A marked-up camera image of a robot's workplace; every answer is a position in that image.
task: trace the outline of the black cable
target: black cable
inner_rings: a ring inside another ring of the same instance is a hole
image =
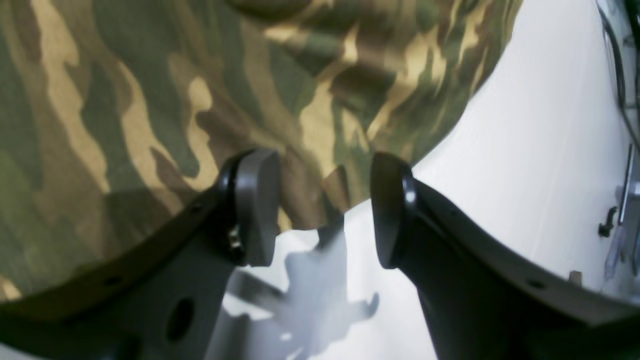
[[[618,38],[616,38],[616,34],[613,31],[613,27],[609,22],[609,19],[602,13],[600,7],[598,7],[598,12],[600,12],[600,18],[602,19],[602,27],[604,29],[604,33],[609,37],[609,41],[611,43],[611,49],[613,51],[613,62],[616,71],[616,88],[618,93],[618,108],[622,113],[622,117],[625,121],[625,125],[627,126],[627,130],[629,131],[629,135],[633,140],[633,143],[636,147],[637,151],[640,151],[640,141],[634,131],[633,126],[631,126],[631,120],[627,116],[627,111],[625,110],[625,106],[627,103],[627,89],[625,88],[625,71],[622,66],[622,55],[620,53],[620,46],[618,45]],[[638,73],[636,71],[636,108],[640,108],[640,104],[638,104],[637,100],[637,80]]]

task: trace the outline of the black metal bracket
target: black metal bracket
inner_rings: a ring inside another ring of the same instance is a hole
[[[380,263],[418,288],[440,360],[640,356],[640,308],[520,257],[392,155],[371,171]]]
[[[606,224],[600,223],[600,225],[598,225],[598,235],[603,236],[604,238],[608,238],[611,236],[611,230],[613,230],[614,228],[613,216],[616,214],[617,211],[618,211],[618,208],[616,206],[609,209],[609,211],[607,212],[607,223]]]
[[[269,266],[280,160],[228,160],[151,238],[58,288],[0,306],[0,342],[50,360],[200,360],[237,265]]]

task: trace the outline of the cable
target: cable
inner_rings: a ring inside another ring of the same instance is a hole
[[[616,38],[616,34],[613,31],[613,27],[609,22],[609,19],[602,13],[600,7],[598,7],[598,12],[600,12],[600,18],[602,19],[602,27],[604,33],[609,37],[609,41],[611,43],[611,49],[613,51],[613,62],[616,71],[616,88],[618,93],[618,108],[622,113],[622,117],[625,121],[625,125],[627,130],[629,131],[629,135],[633,140],[633,143],[636,147],[637,151],[640,151],[640,140],[634,131],[633,126],[631,125],[631,120],[627,116],[627,111],[625,110],[627,103],[627,89],[625,88],[625,71],[622,66],[622,55],[620,53],[620,46],[618,45],[618,38]],[[640,104],[637,100],[637,81],[638,81],[638,71],[636,71],[636,109],[640,110]]]

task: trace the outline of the bolt hole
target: bolt hole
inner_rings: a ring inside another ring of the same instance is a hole
[[[544,290],[545,288],[547,288],[542,282],[539,282],[537,280],[527,280],[527,284],[529,284],[529,286],[531,286],[532,288],[536,288],[539,290]]]
[[[193,204],[193,207],[191,208],[191,213],[192,214],[197,214],[199,212],[202,211],[202,204],[197,203],[197,204]]]
[[[107,278],[104,281],[104,285],[105,286],[115,286],[117,284],[120,284],[122,281],[124,280],[124,278],[120,275],[116,275],[116,276],[112,276]]]
[[[175,306],[167,321],[166,337],[169,341],[179,341],[189,331],[195,305],[192,299],[182,299]]]

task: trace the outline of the camouflage clothing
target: camouflage clothing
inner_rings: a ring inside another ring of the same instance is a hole
[[[245,149],[277,149],[280,226],[424,157],[521,0],[0,0],[0,300],[139,244]]]

